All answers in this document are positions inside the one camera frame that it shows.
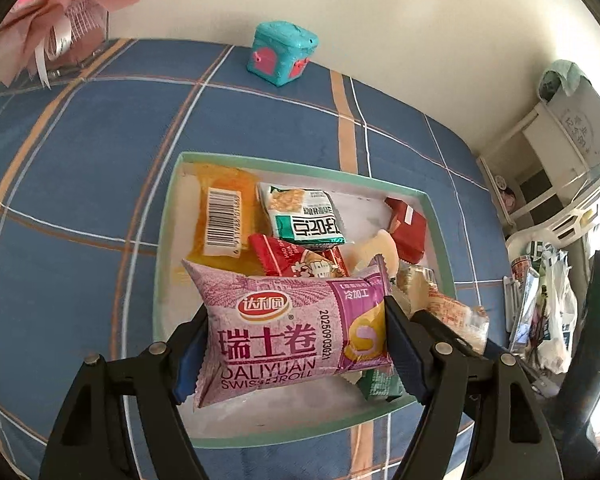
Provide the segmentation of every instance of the box lid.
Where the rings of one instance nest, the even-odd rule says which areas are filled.
[[[256,34],[267,36],[286,46],[296,48],[315,48],[318,36],[289,22],[263,22],[256,28]]]

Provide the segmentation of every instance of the white barcode label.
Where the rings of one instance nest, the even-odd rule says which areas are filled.
[[[240,256],[240,191],[210,187],[206,199],[205,256]]]

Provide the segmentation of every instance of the wall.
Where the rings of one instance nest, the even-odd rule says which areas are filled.
[[[247,45],[273,19],[316,32],[315,61],[419,108],[474,151],[530,110],[554,59],[579,63],[600,93],[600,28],[580,0],[141,0],[110,31]]]

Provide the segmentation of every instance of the silver bolt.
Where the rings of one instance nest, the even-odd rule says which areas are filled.
[[[100,354],[89,354],[84,358],[84,364],[93,366],[100,360]]]
[[[449,355],[453,350],[453,347],[449,343],[445,343],[444,341],[436,343],[436,352],[440,355]]]
[[[151,343],[149,345],[149,353],[153,355],[164,354],[167,349],[167,343],[163,343],[162,341],[156,341],[155,343]]]
[[[502,364],[507,366],[513,366],[516,364],[516,358],[511,354],[502,354],[500,356],[500,360],[502,361]]]

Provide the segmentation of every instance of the daliyuan logo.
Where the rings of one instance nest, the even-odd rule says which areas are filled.
[[[236,307],[246,321],[271,321],[291,309],[291,298],[279,290],[259,290],[240,298]]]

